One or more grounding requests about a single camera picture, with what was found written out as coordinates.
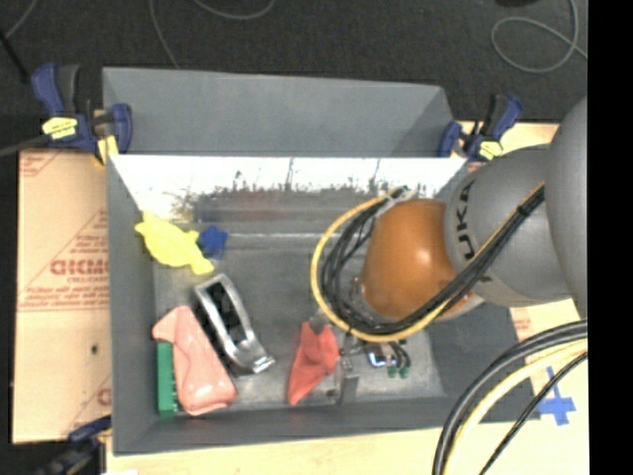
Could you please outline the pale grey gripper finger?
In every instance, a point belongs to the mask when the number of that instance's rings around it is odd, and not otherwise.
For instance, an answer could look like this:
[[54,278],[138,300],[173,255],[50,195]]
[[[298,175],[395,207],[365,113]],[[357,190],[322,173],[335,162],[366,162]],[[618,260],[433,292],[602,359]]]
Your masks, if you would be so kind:
[[345,403],[353,403],[356,400],[360,374],[351,360],[345,361]]
[[339,404],[342,402],[343,388],[347,372],[345,366],[345,359],[339,358],[333,373],[332,386],[325,393],[328,401],[332,404]]

